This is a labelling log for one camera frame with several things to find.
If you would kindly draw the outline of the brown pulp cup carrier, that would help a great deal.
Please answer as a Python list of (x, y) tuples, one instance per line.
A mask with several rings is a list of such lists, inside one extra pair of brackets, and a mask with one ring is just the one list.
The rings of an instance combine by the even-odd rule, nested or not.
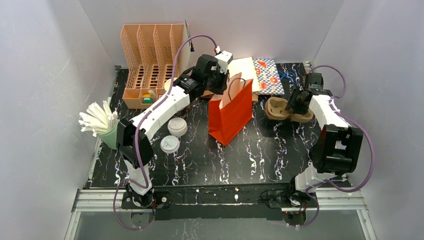
[(268, 119), (283, 121), (289, 119), (291, 122), (307, 123), (312, 120), (314, 113), (309, 109), (306, 114), (294, 113), (286, 109), (288, 101), (281, 97), (270, 97), (264, 105), (264, 111)]

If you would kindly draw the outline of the orange paper bag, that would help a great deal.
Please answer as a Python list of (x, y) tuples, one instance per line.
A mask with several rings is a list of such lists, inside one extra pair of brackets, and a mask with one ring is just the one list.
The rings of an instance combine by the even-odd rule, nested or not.
[(208, 101), (208, 134), (224, 146), (253, 118), (253, 79), (242, 76), (241, 72), (233, 75), (224, 94)]

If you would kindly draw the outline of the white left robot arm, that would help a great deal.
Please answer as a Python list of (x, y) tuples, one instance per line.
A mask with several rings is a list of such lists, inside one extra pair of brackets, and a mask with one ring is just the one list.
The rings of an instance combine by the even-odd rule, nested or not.
[(195, 66), (172, 79), (169, 90), (159, 100), (131, 120), (123, 118), (119, 121), (116, 147), (127, 165), (131, 192), (143, 197), (153, 187), (148, 164), (154, 156), (150, 141), (156, 132), (205, 91), (223, 94), (232, 60), (233, 55), (228, 51), (215, 56), (201, 55)]

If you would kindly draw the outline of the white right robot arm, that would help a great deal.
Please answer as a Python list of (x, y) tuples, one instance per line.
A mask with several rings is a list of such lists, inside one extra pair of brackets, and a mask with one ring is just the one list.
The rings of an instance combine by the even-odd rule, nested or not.
[(321, 73), (308, 72), (302, 88), (296, 87), (288, 100), (286, 110), (293, 122), (318, 121), (321, 132), (317, 142), (309, 150), (311, 163), (290, 182), (287, 196), (300, 201), (308, 198), (328, 180), (352, 173), (357, 166), (363, 141), (363, 132), (351, 126), (338, 115), (334, 96), (324, 89)]

